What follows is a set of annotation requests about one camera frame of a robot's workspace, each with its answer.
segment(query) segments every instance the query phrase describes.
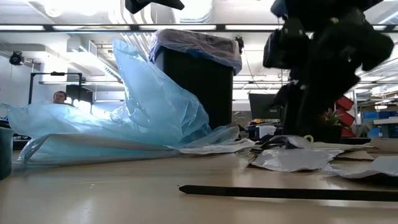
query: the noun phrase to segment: black stick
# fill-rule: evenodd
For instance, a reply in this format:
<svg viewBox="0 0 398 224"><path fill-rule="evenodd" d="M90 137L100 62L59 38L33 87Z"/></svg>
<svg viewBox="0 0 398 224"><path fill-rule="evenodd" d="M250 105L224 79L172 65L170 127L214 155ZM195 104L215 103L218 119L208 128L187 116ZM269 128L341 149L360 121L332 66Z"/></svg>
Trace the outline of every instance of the black stick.
<svg viewBox="0 0 398 224"><path fill-rule="evenodd" d="M272 189L254 187L214 187L184 185L186 194L224 197L288 198L310 200L355 200L370 202L398 202L398 191L327 190L327 189Z"/></svg>

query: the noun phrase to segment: ceiling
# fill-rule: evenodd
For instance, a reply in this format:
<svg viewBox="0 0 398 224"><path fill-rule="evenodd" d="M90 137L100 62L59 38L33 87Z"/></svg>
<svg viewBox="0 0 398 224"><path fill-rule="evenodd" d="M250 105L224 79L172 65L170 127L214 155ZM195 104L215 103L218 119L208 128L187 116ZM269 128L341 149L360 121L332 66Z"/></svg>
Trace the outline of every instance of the ceiling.
<svg viewBox="0 0 398 224"><path fill-rule="evenodd" d="M62 3L63 0L52 0L52 2ZM85 2L82 7L77 4ZM197 4L193 8L199 8L201 1L185 0L188 4ZM210 23L219 24L277 24L278 20L273 16L269 8L271 0L213 0ZM124 10L123 0L103 0L103 1L77 1L69 0L63 5L65 11L58 17L50 17L46 13L46 8L41 0L0 0L0 23L5 24L112 24L112 23L161 23L167 24L173 21L171 10L157 4L151 4L145 10L132 16ZM95 9L95 13L85 16L75 9L90 8ZM368 21L372 24L380 22L395 22L396 17L389 18L398 11L397 1L384 1L366 12ZM243 69L235 81L282 81L286 80L288 71L268 69L262 67L262 56L264 45L268 38L266 33L209 33L229 39L234 39L237 35L243 37L245 42L242 54ZM82 42L92 41L97 45L97 56L102 58L108 65L114 66L111 55L111 42L113 39L124 39L136 45L144 52L149 49L151 34L78 34ZM70 34L1 34L0 44L42 44L54 50L65 58L67 62L74 62L77 58L68 52L67 40ZM394 41L398 42L398 35L391 35ZM30 57L41 57L29 54ZM81 64L80 67L87 68L87 79L100 80L109 79L106 73L97 70L92 72L89 65ZM388 67L367 74L363 80L398 80L398 63L392 63ZM361 85L358 87L360 95L368 96L372 88L376 85ZM280 85L269 84L234 84L234 98L247 99L248 91L274 93ZM98 91L123 91L122 86L97 86Z"/></svg>

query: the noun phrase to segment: garbage bag liner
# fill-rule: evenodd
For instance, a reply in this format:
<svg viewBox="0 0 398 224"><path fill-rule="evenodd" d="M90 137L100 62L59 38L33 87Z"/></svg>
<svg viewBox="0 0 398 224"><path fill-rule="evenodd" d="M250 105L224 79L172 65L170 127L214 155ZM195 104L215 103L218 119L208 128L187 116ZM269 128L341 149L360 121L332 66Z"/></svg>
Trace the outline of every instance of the garbage bag liner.
<svg viewBox="0 0 398 224"><path fill-rule="evenodd" d="M47 145L51 146L53 151L57 150L54 147L57 145L54 139L57 138L52 137L51 142L47 144L43 142L48 140L46 136L61 133L169 146L171 150L176 151L184 146L200 147L236 138L236 133L230 131L231 127L220 127L211 132L208 115L197 97L178 86L148 62L135 47L121 40L115 40L113 45L119 73L125 86L126 100L125 104L113 111L108 119L96 117L67 105L32 104L22 107L1 105L8 108L9 123L15 132L37 140L24 149L24 154L33 150L36 159L40 159L40 155L49 159L54 158L51 150L47 148L46 151L42 149L40 152L37 145L41 142L41 147ZM81 150L80 156L90 156L85 154L89 152L86 150L87 146L79 146L72 141L63 141L62 144L59 150L62 149L62 153L67 155L65 157L71 160L76 158L74 155L76 149ZM112 153L121 153L120 150L108 151L108 149L109 147L106 151L108 156ZM141 158L170 155L169 151L152 157L149 153L151 152L146 152ZM129 152L127 154L130 158L138 155Z"/></svg>
<svg viewBox="0 0 398 224"><path fill-rule="evenodd" d="M234 40L185 30L158 30L152 36L150 60L155 60L161 46L233 67L235 74L242 70L242 58Z"/></svg>

